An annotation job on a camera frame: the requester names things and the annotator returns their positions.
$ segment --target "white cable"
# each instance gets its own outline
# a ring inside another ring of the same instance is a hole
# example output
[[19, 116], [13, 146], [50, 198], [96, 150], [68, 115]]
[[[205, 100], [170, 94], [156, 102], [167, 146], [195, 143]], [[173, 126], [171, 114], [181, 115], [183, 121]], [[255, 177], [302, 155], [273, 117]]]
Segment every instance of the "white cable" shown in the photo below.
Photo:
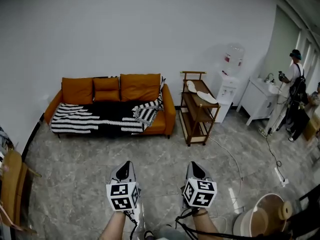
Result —
[[221, 148], [223, 148], [224, 150], [226, 150], [226, 151], [230, 154], [230, 156], [234, 159], [234, 161], [235, 161], [235, 163], [236, 163], [236, 166], [238, 167], [239, 176], [240, 176], [240, 185], [239, 185], [238, 195], [237, 195], [237, 197], [235, 198], [235, 200], [234, 200], [234, 202], [233, 202], [233, 204], [232, 204], [232, 205], [234, 205], [235, 202], [238, 200], [238, 198], [239, 198], [239, 196], [240, 196], [240, 192], [241, 192], [241, 182], [242, 182], [241, 170], [240, 170], [240, 167], [239, 167], [239, 165], [238, 165], [238, 161], [237, 161], [237, 159], [230, 153], [230, 151], [229, 151], [228, 149], [226, 149], [224, 146], [222, 146], [219, 142], [217, 142], [215, 139], [211, 138], [210, 136], [209, 136], [209, 138], [210, 138], [211, 140], [213, 140], [215, 143], [217, 143]]
[[225, 230], [223, 231], [223, 234], [226, 233], [227, 229], [228, 229], [228, 220], [226, 217], [223, 217], [223, 216], [218, 216], [218, 215], [210, 215], [209, 218], [210, 219], [214, 219], [214, 218], [223, 218], [225, 220]]

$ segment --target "wooden stool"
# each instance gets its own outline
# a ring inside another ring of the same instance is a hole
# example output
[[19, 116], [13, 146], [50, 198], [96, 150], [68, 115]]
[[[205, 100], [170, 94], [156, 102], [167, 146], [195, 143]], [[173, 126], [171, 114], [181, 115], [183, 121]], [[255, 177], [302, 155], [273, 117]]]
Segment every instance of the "wooden stool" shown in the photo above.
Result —
[[[28, 233], [36, 234], [37, 232], [35, 230], [20, 225], [21, 200], [27, 171], [37, 177], [41, 177], [39, 173], [36, 173], [22, 162], [21, 155], [18, 152], [11, 150], [4, 156], [2, 162], [2, 188], [0, 200], [2, 202], [2, 207], [14, 224]], [[8, 227], [12, 226], [2, 211], [1, 217], [5, 225]]]

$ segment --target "wooden shelf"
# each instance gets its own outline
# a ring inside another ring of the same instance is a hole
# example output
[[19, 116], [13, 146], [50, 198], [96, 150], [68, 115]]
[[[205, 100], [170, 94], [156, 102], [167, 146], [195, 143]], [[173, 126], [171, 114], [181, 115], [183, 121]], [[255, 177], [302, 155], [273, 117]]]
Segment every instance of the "wooden shelf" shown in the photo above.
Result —
[[[211, 104], [200, 98], [196, 93], [190, 92], [187, 87], [187, 81], [192, 81], [197, 91], [205, 94], [213, 94], [201, 80], [201, 75], [205, 72], [182, 71], [184, 73], [183, 88], [181, 94], [181, 107], [179, 117], [183, 129], [185, 142], [190, 147], [193, 143], [202, 143], [206, 145], [210, 131], [214, 125], [215, 119], [220, 109], [218, 103]], [[187, 79], [187, 74], [200, 74], [199, 80]], [[211, 114], [211, 110], [216, 109], [215, 114]]]
[[182, 93], [183, 100], [191, 114], [192, 120], [197, 122], [212, 122], [214, 119], [210, 115], [208, 108], [202, 108], [199, 111], [199, 115], [197, 117], [197, 113], [199, 110], [199, 107], [196, 106], [192, 94], [190, 92], [184, 92]]
[[197, 107], [200, 107], [200, 104], [202, 105], [203, 108], [218, 108], [219, 104], [211, 104], [204, 99], [200, 98], [196, 93], [189, 92], [188, 87], [187, 87], [187, 81], [192, 81], [194, 84], [194, 87], [197, 91], [203, 92], [205, 94], [210, 94], [212, 97], [215, 97], [209, 88], [205, 85], [205, 83], [202, 80], [183, 80], [185, 90], [183, 90], [184, 93], [189, 93], [191, 94], [191, 97], [193, 99], [193, 102]]

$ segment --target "ceiling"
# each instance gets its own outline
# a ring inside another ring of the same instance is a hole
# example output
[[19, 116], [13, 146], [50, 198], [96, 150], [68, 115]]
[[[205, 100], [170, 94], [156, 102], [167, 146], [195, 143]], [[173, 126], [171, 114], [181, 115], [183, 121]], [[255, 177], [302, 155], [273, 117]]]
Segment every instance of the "ceiling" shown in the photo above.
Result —
[[320, 0], [286, 0], [304, 21], [320, 48]]

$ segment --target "orange sofa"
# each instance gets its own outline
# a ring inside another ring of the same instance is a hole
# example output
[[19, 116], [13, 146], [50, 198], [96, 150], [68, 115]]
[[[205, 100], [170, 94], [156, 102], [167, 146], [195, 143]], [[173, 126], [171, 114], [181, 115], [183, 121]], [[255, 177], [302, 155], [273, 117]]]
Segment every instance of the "orange sofa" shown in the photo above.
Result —
[[[44, 113], [47, 124], [60, 103], [87, 105], [93, 102], [151, 102], [159, 95], [160, 74], [121, 74], [118, 77], [62, 78], [61, 90]], [[170, 137], [176, 121], [176, 109], [167, 84], [162, 89], [163, 111], [158, 111], [144, 135], [166, 135]]]

